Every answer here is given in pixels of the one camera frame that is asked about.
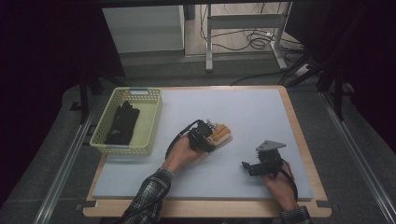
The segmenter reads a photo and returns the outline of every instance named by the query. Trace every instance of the yellow plastic basket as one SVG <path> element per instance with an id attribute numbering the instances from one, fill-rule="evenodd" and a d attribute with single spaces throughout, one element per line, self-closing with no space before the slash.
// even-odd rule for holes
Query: yellow plastic basket
<path id="1" fill-rule="evenodd" d="M 106 145 L 106 135 L 110 131 L 117 107 L 125 101 L 140 110 L 134 126 L 134 136 L 128 146 Z M 93 133 L 90 145 L 97 147 L 104 153 L 136 156 L 151 155 L 162 105 L 163 100 L 160 89 L 116 88 L 111 94 L 105 111 Z"/>

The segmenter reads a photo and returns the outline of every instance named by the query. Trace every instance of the table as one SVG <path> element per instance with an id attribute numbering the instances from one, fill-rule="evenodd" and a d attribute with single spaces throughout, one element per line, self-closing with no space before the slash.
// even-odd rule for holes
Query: table
<path id="1" fill-rule="evenodd" d="M 314 198 L 308 202 L 299 202 L 307 206 L 311 217 L 328 217 L 332 213 L 326 193 L 320 182 L 315 164 L 311 158 L 308 146 L 299 122 L 295 116 L 290 98 L 284 87 L 281 86 L 250 86 L 250 87 L 177 87 L 162 88 L 163 90 L 241 90 L 241 89 L 277 89 L 282 97 L 283 104 L 289 117 L 297 146 L 300 150 L 309 183 Z M 106 155 L 96 170 L 87 201 L 94 201 L 94 206 L 84 207 L 83 214 L 87 217 L 120 217 L 131 200 L 95 199 L 92 196 L 94 186 L 105 164 Z M 243 201 L 243 200 L 172 200 L 163 202 L 162 217 L 278 217 L 280 207 L 273 200 Z"/>

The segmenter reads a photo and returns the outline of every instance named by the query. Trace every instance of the plaid shirt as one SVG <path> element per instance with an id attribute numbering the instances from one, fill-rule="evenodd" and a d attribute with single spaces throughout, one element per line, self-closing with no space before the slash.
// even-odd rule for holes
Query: plaid shirt
<path id="1" fill-rule="evenodd" d="M 125 215 L 135 209 L 140 208 L 142 205 L 150 203 L 154 200 L 159 199 L 164 192 L 170 189 L 173 174 L 163 168 L 158 169 L 158 171 L 149 176 L 143 181 L 142 186 L 137 192 L 136 197 L 129 205 L 128 209 L 125 211 Z M 138 213 L 127 219 L 125 224 L 151 224 L 160 221 L 160 210 L 163 207 L 163 198 L 159 199 L 157 203 L 152 204 L 146 210 Z M 310 224 L 313 223 L 311 217 L 309 216 L 308 210 L 305 206 L 299 209 L 281 212 L 280 213 L 282 223 L 284 224 Z"/>

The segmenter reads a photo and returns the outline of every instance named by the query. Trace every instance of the gray floor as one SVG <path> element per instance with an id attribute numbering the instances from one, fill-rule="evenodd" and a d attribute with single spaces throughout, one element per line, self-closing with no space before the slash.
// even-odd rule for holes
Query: gray floor
<path id="1" fill-rule="evenodd" d="M 278 72 L 272 55 L 239 55 L 215 57 L 214 71 L 205 72 L 202 57 L 184 58 L 177 55 L 121 55 L 127 77 L 121 78 L 134 87 L 139 86 L 216 86 L 230 85 L 241 77 Z M 280 74 L 270 74 L 242 80 L 235 85 L 275 85 Z M 373 193 L 366 185 L 347 145 L 335 128 L 327 106 L 315 90 L 317 79 L 312 77 L 297 87 L 288 89 L 304 137 L 317 166 L 318 174 L 332 204 L 332 215 L 314 218 L 315 223 L 388 223 Z M 98 110 L 92 119 L 97 123 L 112 89 L 116 86 L 102 79 L 106 87 L 98 100 Z M 78 87 L 64 94 L 63 107 L 21 181 L 0 211 L 0 223 L 34 223 L 61 163 L 79 128 L 80 114 L 70 111 L 79 101 Z M 345 124 L 382 186 L 396 199 L 396 156 L 384 141 L 365 122 L 348 98 L 344 98 Z M 90 137 L 79 149 L 76 161 L 60 195 L 49 223 L 106 223 L 101 218 L 84 217 L 79 205 L 84 203 L 101 154 L 87 146 Z M 210 223 L 210 220 L 169 220 L 163 223 Z"/>

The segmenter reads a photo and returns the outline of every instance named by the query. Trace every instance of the metal frame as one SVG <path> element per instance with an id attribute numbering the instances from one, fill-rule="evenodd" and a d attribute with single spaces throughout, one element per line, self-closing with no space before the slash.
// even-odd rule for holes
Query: metal frame
<path id="1" fill-rule="evenodd" d="M 212 6 L 207 5 L 207 38 L 206 38 L 206 71 L 213 71 L 212 30 L 220 29 L 246 29 L 246 28 L 278 28 L 274 41 L 270 46 L 276 56 L 281 70 L 287 69 L 285 60 L 279 49 L 280 38 L 285 29 L 286 20 L 289 16 L 291 2 L 287 2 L 280 14 L 263 15 L 218 15 L 212 16 Z"/>

